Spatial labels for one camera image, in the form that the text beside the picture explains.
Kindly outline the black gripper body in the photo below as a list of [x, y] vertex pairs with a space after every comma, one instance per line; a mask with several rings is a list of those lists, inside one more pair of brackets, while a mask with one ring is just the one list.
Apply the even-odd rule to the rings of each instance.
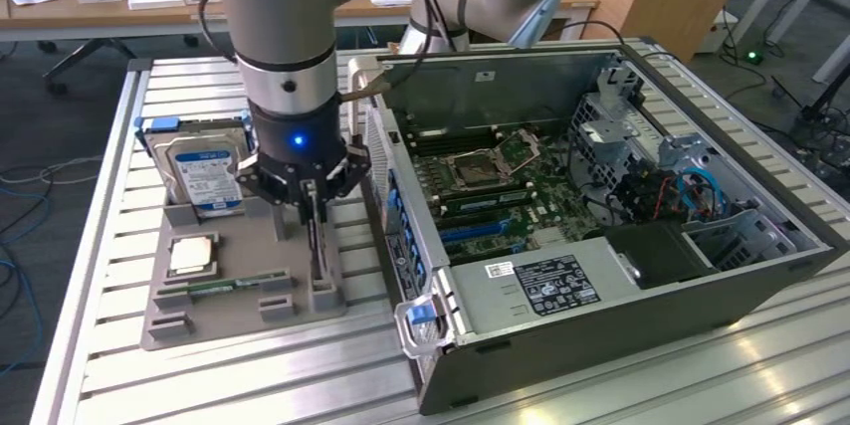
[[312, 111], [274, 113], [249, 103], [258, 164], [288, 178], [325, 178], [346, 155], [340, 132], [340, 95]]

